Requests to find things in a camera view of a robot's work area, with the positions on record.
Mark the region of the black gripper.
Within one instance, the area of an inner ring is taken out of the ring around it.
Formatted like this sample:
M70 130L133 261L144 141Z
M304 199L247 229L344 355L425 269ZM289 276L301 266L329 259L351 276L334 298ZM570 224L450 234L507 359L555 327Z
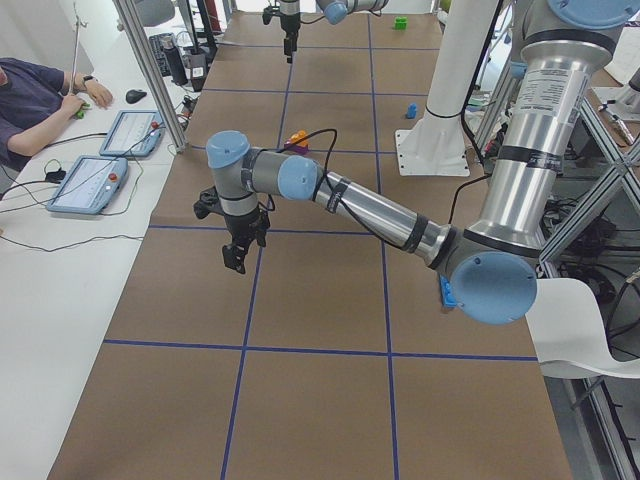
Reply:
M251 212L234 216L225 213L224 219L232 241L222 247L224 266L239 274L245 274L245 257L253 241L266 246L266 236L270 228L268 211L254 209Z
M281 13L280 25L285 32L285 39L283 40L284 54L287 63L291 63L291 54L297 52L298 48L298 35L300 30L300 14L295 13L293 15Z

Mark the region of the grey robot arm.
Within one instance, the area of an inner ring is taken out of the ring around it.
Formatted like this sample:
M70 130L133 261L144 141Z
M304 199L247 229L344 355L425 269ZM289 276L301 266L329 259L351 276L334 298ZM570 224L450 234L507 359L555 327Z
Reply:
M387 0L316 1L316 6L320 9L323 18L331 25L336 25L348 15L357 12L380 13L387 4ZM292 64L302 25L300 2L294 0L276 1L263 11L263 23L267 25L273 17L279 19L281 29L285 33L283 51L287 63Z
M488 324L518 320L537 296L536 231L586 90L638 10L635 1L533 1L523 10L515 43L524 77L480 217L465 229L437 224L310 158L254 148L234 130L207 142L215 183L200 194L195 215L224 218L231 235L224 264L243 272L250 246L265 244L270 225L259 195L310 200L422 258L448 279L469 317Z

